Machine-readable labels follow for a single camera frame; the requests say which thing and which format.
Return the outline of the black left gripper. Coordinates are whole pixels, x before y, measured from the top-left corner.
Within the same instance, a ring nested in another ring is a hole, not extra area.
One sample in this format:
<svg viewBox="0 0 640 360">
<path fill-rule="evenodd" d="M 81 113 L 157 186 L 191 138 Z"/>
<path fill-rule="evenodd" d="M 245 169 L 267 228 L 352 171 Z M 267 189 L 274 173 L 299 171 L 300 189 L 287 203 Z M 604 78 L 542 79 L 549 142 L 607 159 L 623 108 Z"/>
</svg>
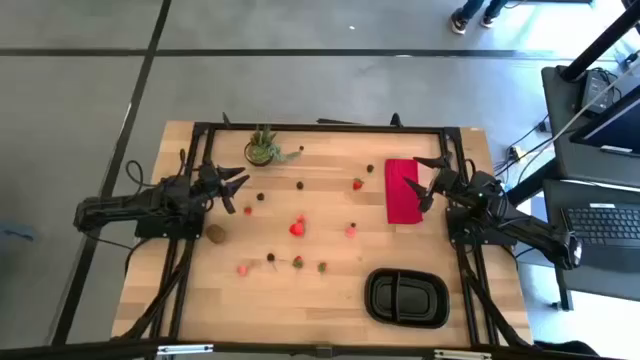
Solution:
<svg viewBox="0 0 640 360">
<path fill-rule="evenodd" d="M 224 184 L 225 179 L 231 179 L 245 171 L 244 167 L 224 168 L 214 166 L 211 162 L 203 163 L 197 170 L 198 178 L 192 185 L 193 197 L 222 197 L 222 203 L 228 214 L 236 212 L 232 199 L 242 185 L 249 179 L 244 175 Z"/>
</svg>

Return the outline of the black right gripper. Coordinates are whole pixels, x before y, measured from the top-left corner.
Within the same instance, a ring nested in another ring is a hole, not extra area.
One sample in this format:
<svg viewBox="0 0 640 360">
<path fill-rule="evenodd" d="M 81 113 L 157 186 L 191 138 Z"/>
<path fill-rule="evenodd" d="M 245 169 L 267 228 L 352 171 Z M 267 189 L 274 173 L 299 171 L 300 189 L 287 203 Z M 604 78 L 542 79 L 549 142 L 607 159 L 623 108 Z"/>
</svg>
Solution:
<svg viewBox="0 0 640 360">
<path fill-rule="evenodd" d="M 431 169 L 437 169 L 429 188 L 405 178 L 405 182 L 418 198 L 421 213 L 426 213 L 431 209 L 435 194 L 454 198 L 463 193 L 463 182 L 460 173 L 448 168 L 450 166 L 449 155 L 441 155 L 437 158 L 414 157 L 414 160 Z"/>
</svg>

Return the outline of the black plastic tupperware container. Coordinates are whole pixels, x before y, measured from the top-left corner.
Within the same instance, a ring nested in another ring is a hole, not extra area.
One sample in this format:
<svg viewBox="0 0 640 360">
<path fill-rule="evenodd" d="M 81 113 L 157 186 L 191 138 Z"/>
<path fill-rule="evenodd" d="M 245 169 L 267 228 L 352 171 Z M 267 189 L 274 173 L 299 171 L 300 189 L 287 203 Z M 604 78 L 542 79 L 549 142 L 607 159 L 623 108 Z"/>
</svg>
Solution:
<svg viewBox="0 0 640 360">
<path fill-rule="evenodd" d="M 437 329 L 448 321 L 450 296 L 445 282 L 435 274 L 379 268 L 366 279 L 364 305 L 380 323 Z"/>
</svg>

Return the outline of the red folded cloth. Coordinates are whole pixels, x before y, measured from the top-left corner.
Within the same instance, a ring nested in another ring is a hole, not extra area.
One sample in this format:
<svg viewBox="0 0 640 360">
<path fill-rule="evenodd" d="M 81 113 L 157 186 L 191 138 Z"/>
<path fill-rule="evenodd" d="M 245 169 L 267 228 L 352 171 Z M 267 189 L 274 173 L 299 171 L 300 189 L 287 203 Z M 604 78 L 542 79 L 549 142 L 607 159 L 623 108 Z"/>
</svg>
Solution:
<svg viewBox="0 0 640 360">
<path fill-rule="evenodd" d="M 418 195 L 405 179 L 418 182 L 418 163 L 411 159 L 387 159 L 384 166 L 387 221 L 414 225 L 423 221 Z"/>
</svg>

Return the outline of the black bowl with fruit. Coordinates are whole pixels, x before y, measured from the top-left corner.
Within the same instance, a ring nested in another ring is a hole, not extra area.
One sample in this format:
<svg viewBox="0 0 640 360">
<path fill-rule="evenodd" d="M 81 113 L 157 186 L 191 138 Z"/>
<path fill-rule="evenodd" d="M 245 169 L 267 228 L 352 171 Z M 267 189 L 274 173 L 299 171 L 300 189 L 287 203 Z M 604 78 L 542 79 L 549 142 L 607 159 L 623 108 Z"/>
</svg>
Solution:
<svg viewBox="0 0 640 360">
<path fill-rule="evenodd" d="M 283 152 L 275 142 L 276 136 L 270 124 L 257 125 L 244 149 L 246 160 L 256 167 L 265 167 L 272 162 L 284 163 L 301 155 L 301 150 Z"/>
</svg>

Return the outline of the person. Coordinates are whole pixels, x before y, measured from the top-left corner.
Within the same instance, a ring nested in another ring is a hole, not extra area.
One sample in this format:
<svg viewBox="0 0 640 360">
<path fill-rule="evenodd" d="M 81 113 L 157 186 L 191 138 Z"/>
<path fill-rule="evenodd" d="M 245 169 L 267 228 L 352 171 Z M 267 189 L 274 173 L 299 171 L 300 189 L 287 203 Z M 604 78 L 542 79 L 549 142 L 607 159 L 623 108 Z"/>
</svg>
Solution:
<svg viewBox="0 0 640 360">
<path fill-rule="evenodd" d="M 456 34 L 464 35 L 469 21 L 480 10 L 484 1 L 485 0 L 467 0 L 462 7 L 456 9 L 450 17 L 452 31 Z M 480 24 L 490 29 L 508 2 L 509 0 L 490 0 Z"/>
</svg>

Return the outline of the black laptop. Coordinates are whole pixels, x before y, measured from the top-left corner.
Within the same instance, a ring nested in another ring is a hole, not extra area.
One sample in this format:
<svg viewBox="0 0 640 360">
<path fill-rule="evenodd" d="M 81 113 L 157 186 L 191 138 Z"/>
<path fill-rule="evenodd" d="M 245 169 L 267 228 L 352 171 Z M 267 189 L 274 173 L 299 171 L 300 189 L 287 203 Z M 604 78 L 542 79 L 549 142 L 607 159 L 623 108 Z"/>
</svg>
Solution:
<svg viewBox="0 0 640 360">
<path fill-rule="evenodd" d="M 582 242 L 582 265 L 640 273 L 640 205 L 588 203 L 560 213 Z"/>
</svg>

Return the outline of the black power adapter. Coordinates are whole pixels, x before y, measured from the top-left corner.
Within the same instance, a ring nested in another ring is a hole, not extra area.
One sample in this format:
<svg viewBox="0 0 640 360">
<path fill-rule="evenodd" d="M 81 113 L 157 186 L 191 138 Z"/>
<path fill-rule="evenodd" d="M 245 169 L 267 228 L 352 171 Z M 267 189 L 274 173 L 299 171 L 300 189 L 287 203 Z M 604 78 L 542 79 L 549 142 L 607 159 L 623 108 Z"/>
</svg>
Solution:
<svg viewBox="0 0 640 360">
<path fill-rule="evenodd" d="M 622 97 L 621 91 L 611 86 L 617 79 L 617 75 L 600 67 L 585 74 L 579 97 L 580 106 L 585 108 L 585 116 L 601 114 Z"/>
</svg>

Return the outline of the black computer monitor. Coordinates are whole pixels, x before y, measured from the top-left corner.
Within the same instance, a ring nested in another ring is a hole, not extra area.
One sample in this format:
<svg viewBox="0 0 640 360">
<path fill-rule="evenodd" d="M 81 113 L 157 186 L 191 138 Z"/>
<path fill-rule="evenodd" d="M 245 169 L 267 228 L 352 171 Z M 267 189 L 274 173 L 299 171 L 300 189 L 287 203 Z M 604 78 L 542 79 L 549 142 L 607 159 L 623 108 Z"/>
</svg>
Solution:
<svg viewBox="0 0 640 360">
<path fill-rule="evenodd" d="M 640 84 L 579 129 L 570 141 L 640 157 Z"/>
</svg>

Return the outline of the black aluminium table frame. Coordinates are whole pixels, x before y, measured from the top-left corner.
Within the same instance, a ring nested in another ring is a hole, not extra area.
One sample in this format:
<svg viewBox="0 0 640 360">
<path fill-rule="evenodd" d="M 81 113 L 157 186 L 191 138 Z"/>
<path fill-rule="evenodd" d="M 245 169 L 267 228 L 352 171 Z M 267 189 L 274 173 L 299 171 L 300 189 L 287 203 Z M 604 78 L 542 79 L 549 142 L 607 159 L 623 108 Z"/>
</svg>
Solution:
<svg viewBox="0 0 640 360">
<path fill-rule="evenodd" d="M 193 241 L 140 238 L 129 256 L 122 301 L 126 314 L 105 342 L 0 351 L 0 360 L 126 360 L 157 356 L 162 345 L 213 344 L 213 352 L 409 356 L 433 360 L 435 349 L 491 353 L 493 360 L 611 360 L 547 351 L 511 327 L 491 298 L 490 280 L 509 259 L 492 251 L 483 265 L 450 241 L 439 194 L 423 221 L 387 221 L 387 159 L 450 156 L 450 167 L 469 179 L 464 144 L 472 134 L 452 127 L 362 124 L 277 124 L 275 142 L 302 153 L 281 165 L 256 167 L 244 156 L 254 132 L 249 123 L 171 122 L 165 128 L 151 188 L 161 179 L 198 177 L 205 162 L 244 167 L 250 176 L 228 214 L 217 198 Z M 367 165 L 374 170 L 368 173 Z M 353 190 L 355 178 L 364 184 Z M 302 182 L 304 188 L 296 188 Z M 264 200 L 256 196 L 264 194 Z M 253 209 L 250 216 L 245 207 Z M 305 224 L 305 235 L 289 227 Z M 345 231 L 355 222 L 357 234 Z M 212 243 L 205 229 L 226 231 Z M 267 262 L 276 257 L 277 269 Z M 304 266 L 293 267 L 296 256 Z M 317 266 L 327 263 L 321 274 Z M 241 265 L 249 272 L 237 273 Z M 437 329 L 380 323 L 364 305 L 368 275 L 379 268 L 432 273 L 447 285 L 450 312 Z"/>
</svg>

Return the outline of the silver aluminium bracket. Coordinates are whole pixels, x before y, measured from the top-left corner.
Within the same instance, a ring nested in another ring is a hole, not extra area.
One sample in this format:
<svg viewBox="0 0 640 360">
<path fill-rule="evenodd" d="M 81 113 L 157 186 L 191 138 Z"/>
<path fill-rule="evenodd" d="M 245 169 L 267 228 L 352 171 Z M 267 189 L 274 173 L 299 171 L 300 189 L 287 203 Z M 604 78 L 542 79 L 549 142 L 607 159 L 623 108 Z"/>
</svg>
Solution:
<svg viewBox="0 0 640 360">
<path fill-rule="evenodd" d="M 467 350 L 435 349 L 433 360 L 493 360 L 491 353 Z"/>
<path fill-rule="evenodd" d="M 162 345 L 157 348 L 158 356 L 174 356 L 185 354 L 211 353 L 213 344 Z"/>
</svg>

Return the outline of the black vertical post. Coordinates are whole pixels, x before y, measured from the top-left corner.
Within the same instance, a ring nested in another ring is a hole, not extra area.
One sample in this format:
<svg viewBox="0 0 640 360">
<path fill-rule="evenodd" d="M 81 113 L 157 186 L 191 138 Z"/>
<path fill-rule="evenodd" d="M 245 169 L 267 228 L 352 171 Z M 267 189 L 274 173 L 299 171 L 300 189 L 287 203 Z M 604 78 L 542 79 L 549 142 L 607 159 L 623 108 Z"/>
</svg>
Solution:
<svg viewBox="0 0 640 360">
<path fill-rule="evenodd" d="M 568 67 L 561 71 L 560 77 L 566 82 L 579 78 L 601 55 L 639 22 L 640 0 L 634 0 Z"/>
</svg>

